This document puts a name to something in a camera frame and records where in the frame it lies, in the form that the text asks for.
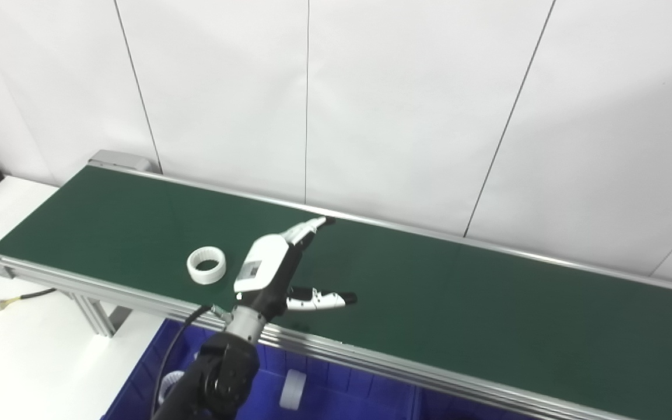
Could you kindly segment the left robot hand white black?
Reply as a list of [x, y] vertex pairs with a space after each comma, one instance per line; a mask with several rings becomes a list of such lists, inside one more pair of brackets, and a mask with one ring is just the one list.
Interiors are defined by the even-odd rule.
[[254, 241], [234, 280], [237, 304], [253, 309], [267, 321], [272, 321], [287, 311], [315, 312], [357, 303], [358, 297], [354, 292], [291, 284], [303, 253], [318, 229], [334, 222], [332, 217], [319, 216]]

